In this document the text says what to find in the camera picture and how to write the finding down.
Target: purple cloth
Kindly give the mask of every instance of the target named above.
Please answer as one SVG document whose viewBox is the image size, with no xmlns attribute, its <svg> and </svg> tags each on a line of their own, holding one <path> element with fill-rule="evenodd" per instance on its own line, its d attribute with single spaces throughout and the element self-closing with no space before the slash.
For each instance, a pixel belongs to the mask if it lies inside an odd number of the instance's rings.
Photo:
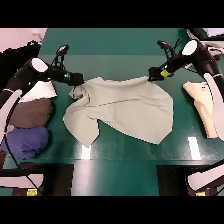
<svg viewBox="0 0 224 224">
<path fill-rule="evenodd" d="M 47 145 L 48 130 L 45 127 L 15 128 L 7 134 L 7 141 L 16 159 L 31 159 Z M 1 147 L 8 153 L 5 139 Z"/>
</svg>

